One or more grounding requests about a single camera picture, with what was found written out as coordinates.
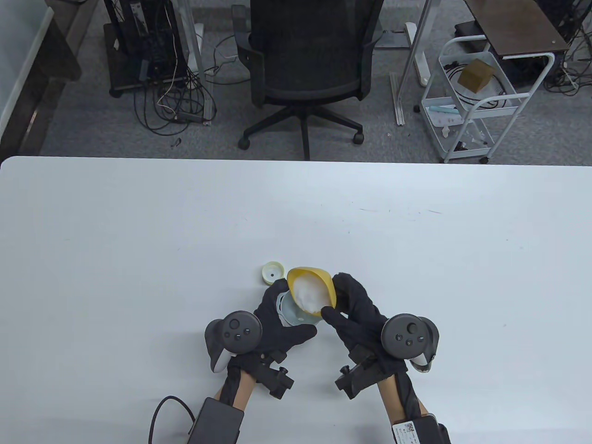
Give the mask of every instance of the black mesh chair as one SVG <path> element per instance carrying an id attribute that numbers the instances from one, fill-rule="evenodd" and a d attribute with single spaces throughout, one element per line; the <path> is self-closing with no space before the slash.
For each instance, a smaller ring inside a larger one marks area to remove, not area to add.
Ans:
<path id="1" fill-rule="evenodd" d="M 247 128 L 249 136 L 288 117 L 300 119 L 304 158 L 310 160 L 310 115 L 356 130 L 362 125 L 323 108 L 370 92 L 372 51 L 382 35 L 378 15 L 383 0 L 250 0 L 249 10 L 232 6 L 234 38 L 240 61 L 251 74 L 251 99 L 285 108 Z"/>

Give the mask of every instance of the cardboard box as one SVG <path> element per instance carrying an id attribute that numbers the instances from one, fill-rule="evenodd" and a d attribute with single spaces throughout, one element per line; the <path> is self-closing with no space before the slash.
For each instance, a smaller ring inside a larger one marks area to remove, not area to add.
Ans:
<path id="1" fill-rule="evenodd" d="M 479 92 L 491 81 L 496 69 L 479 59 L 473 60 L 462 70 L 459 85 L 474 93 Z"/>

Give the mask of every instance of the computer case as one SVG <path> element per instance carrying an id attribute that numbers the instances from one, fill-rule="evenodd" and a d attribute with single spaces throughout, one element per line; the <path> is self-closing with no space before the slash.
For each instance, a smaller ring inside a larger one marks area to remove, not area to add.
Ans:
<path id="1" fill-rule="evenodd" d="M 103 30 L 113 97 L 148 84 L 186 79 L 186 44 L 170 0 L 104 2 L 111 20 Z"/>

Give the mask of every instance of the yellow cup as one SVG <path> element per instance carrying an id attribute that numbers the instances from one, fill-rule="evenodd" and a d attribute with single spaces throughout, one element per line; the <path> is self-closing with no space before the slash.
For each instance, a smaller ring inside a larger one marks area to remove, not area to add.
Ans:
<path id="1" fill-rule="evenodd" d="M 333 285 L 333 280 L 331 279 L 331 275 L 328 272 L 326 272 L 325 270 L 321 270 L 320 268 L 297 267 L 292 268 L 290 271 L 288 271 L 288 276 L 286 276 L 286 280 L 288 281 L 288 287 L 290 288 L 290 294 L 292 295 L 292 298 L 294 298 L 294 281 L 300 276 L 306 274 L 314 275 L 323 281 L 323 283 L 327 286 L 327 289 L 329 290 L 329 300 L 331 301 L 331 306 L 335 308 L 335 305 L 337 305 L 337 294 L 335 293 L 335 286 Z M 310 314 L 321 317 L 320 311 Z"/>

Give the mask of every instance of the chair wheel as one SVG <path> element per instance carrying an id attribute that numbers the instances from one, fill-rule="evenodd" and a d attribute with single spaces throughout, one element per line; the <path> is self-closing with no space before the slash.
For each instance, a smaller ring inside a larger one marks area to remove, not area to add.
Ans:
<path id="1" fill-rule="evenodd" d="M 118 91 L 116 89 L 110 89 L 109 95 L 115 99 L 119 99 L 123 95 L 123 91 Z"/>
<path id="2" fill-rule="evenodd" d="M 362 143 L 364 143 L 364 133 L 356 133 L 353 137 L 353 142 L 356 145 L 361 145 Z"/>
<path id="3" fill-rule="evenodd" d="M 249 149 L 250 146 L 251 146 L 251 141 L 249 139 L 247 139 L 246 137 L 241 137 L 241 139 L 239 140 L 239 148 L 242 149 L 243 151 L 246 151 Z"/>

